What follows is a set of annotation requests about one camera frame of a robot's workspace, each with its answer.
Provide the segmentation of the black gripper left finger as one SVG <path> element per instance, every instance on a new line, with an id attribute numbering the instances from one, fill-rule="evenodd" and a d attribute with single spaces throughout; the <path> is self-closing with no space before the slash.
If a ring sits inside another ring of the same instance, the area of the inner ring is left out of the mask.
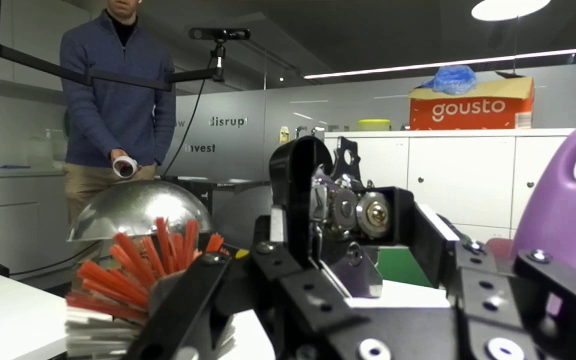
<path id="1" fill-rule="evenodd" d="M 184 275 L 162 280 L 126 360 L 211 360 L 219 335 L 211 327 L 211 307 L 227 269 L 227 257 L 203 255 Z"/>

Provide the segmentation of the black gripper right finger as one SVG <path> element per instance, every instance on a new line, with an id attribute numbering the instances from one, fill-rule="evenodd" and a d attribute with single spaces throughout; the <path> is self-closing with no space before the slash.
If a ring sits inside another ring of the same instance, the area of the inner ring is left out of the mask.
<path id="1" fill-rule="evenodd" d="M 576 270 L 537 252 L 511 265 L 518 308 L 542 360 L 576 360 Z"/>

